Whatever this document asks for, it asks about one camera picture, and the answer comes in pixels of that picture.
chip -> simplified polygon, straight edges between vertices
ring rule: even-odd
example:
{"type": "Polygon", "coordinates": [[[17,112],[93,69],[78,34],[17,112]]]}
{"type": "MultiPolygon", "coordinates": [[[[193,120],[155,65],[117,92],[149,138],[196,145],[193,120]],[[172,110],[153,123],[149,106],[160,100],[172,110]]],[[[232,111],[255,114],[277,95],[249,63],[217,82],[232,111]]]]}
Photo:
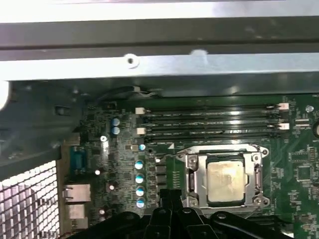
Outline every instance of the chip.
{"type": "Polygon", "coordinates": [[[297,172],[298,172],[298,180],[299,181],[308,181],[311,179],[310,166],[299,166],[297,172]]]}
{"type": "Polygon", "coordinates": [[[245,182],[241,161],[210,162],[207,165],[207,199],[210,202],[243,200],[245,182]]]}

motherboard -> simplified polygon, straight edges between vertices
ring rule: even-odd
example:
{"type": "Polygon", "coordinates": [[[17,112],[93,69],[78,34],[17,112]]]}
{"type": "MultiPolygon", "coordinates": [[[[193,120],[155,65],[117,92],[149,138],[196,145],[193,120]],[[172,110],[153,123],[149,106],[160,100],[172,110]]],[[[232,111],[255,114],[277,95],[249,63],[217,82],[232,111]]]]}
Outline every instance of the motherboard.
{"type": "Polygon", "coordinates": [[[90,185],[89,224],[156,207],[228,211],[319,238],[319,95],[118,100],[88,105],[70,147],[90,185]]]}

mounting hole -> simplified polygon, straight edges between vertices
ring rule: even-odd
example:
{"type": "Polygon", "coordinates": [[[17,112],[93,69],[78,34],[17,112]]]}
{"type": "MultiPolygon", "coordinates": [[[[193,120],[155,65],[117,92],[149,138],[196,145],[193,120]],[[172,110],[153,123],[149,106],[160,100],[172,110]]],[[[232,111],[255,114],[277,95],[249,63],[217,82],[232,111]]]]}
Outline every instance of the mounting hole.
{"type": "Polygon", "coordinates": [[[140,63],[139,58],[134,54],[126,54],[124,58],[126,60],[126,63],[129,69],[136,68],[140,63]]]}

cable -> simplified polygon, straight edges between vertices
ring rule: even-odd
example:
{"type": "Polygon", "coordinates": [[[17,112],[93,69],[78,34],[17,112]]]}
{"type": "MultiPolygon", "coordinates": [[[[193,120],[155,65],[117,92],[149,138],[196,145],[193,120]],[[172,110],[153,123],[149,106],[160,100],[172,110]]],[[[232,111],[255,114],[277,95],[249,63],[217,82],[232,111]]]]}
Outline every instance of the cable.
{"type": "Polygon", "coordinates": [[[108,90],[107,92],[102,94],[100,97],[98,97],[94,102],[95,102],[95,104],[98,104],[99,102],[107,100],[107,99],[114,97],[116,95],[128,94],[128,93],[130,93],[130,95],[137,93],[140,96],[143,96],[146,98],[157,95],[157,93],[155,93],[155,92],[149,92],[146,90],[142,91],[139,86],[124,86],[124,87],[119,87],[119,88],[108,90]]]}
{"type": "Polygon", "coordinates": [[[151,97],[151,96],[157,95],[155,92],[146,92],[146,91],[139,91],[136,93],[138,93],[140,96],[143,96],[143,97],[151,97]]]}

ram slot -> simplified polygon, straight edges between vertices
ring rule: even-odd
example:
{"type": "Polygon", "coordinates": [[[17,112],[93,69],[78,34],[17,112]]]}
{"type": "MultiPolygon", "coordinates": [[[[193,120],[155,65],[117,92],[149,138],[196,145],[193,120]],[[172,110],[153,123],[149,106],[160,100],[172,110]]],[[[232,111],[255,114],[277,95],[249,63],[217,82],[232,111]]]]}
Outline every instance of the ram slot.
{"type": "Polygon", "coordinates": [[[155,142],[172,142],[172,141],[206,141],[217,139],[248,139],[248,138],[278,138],[281,134],[279,132],[260,132],[260,133],[238,133],[238,134],[216,134],[205,136],[157,136],[145,137],[146,143],[155,142]]]}
{"type": "Polygon", "coordinates": [[[153,127],[146,127],[147,132],[161,132],[161,131],[182,131],[182,130],[195,130],[195,129],[221,129],[221,130],[227,130],[227,129],[259,129],[259,128],[276,128],[277,125],[273,123],[256,123],[256,124],[230,124],[230,125],[191,125],[191,126],[180,126],[177,129],[173,128],[171,126],[153,126],[153,127]]]}
{"type": "Polygon", "coordinates": [[[279,114],[248,115],[248,116],[161,116],[160,118],[142,117],[144,123],[173,122],[173,121],[197,121],[197,120],[243,120],[243,119],[279,119],[279,114]]]}
{"type": "Polygon", "coordinates": [[[246,120],[205,120],[205,121],[163,121],[147,125],[147,128],[153,127],[192,127],[197,125],[202,126],[213,126],[213,125],[240,125],[240,124],[277,124],[278,120],[269,120],[269,119],[246,119],[246,120]]]}
{"type": "Polygon", "coordinates": [[[240,112],[240,111],[273,111],[278,109],[277,105],[250,105],[250,106],[197,106],[195,108],[167,108],[167,109],[147,109],[146,115],[156,117],[158,115],[168,114],[187,114],[187,113],[202,113],[202,112],[240,112]]]}

